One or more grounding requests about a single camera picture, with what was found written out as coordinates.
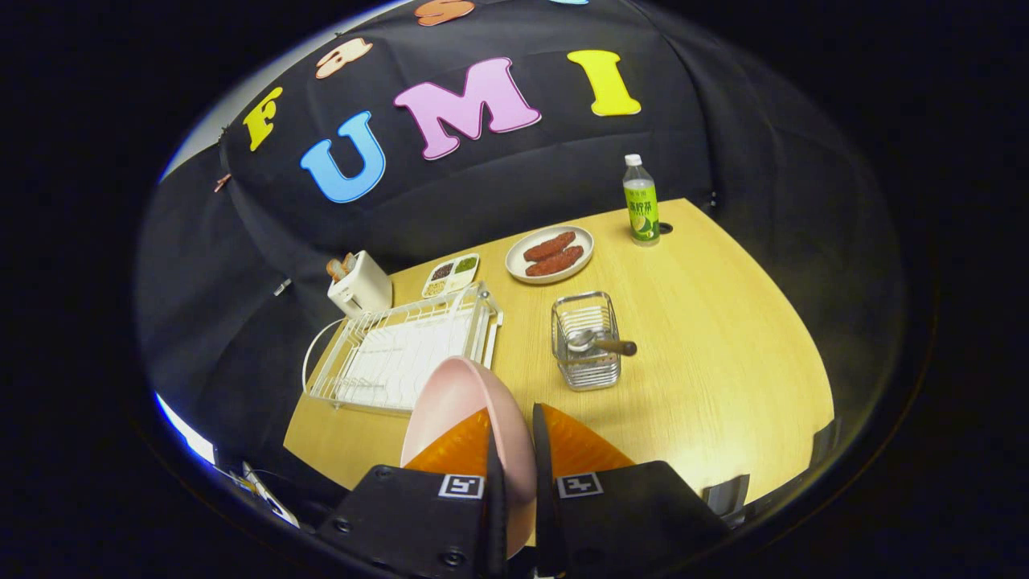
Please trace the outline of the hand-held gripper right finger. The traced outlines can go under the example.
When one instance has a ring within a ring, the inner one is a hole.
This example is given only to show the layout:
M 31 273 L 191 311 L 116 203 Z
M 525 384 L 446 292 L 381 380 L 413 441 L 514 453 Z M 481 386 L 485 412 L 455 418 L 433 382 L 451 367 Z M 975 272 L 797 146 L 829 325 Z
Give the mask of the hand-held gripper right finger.
M 666 578 L 730 536 L 666 462 L 635 464 L 549 404 L 535 404 L 532 428 L 545 577 Z

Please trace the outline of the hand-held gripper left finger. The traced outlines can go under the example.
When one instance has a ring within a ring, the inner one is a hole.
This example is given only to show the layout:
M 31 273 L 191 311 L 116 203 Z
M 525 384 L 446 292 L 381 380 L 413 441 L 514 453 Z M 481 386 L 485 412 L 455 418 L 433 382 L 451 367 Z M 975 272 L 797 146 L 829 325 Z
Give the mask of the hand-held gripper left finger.
M 505 473 L 485 409 L 405 468 L 375 466 L 318 528 L 365 578 L 504 578 Z

